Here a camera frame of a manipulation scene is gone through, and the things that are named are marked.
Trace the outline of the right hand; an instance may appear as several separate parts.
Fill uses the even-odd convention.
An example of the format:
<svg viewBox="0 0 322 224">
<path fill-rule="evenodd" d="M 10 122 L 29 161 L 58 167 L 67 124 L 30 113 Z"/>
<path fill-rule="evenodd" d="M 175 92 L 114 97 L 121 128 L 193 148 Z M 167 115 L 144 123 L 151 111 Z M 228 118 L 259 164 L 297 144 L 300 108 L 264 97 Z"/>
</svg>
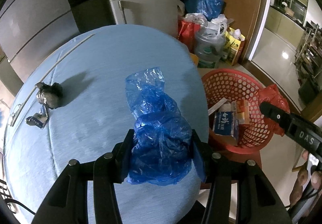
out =
<svg viewBox="0 0 322 224">
<path fill-rule="evenodd" d="M 295 203 L 301 198 L 303 193 L 303 186 L 308 181 L 308 170 L 306 169 L 306 164 L 303 164 L 301 169 L 297 174 L 297 179 L 295 181 L 293 190 L 289 196 L 290 206 L 295 205 Z M 321 196 L 321 172 L 314 172 L 311 176 L 312 187 L 319 191 L 317 198 L 314 200 L 311 209 L 317 203 L 319 197 Z"/>
</svg>

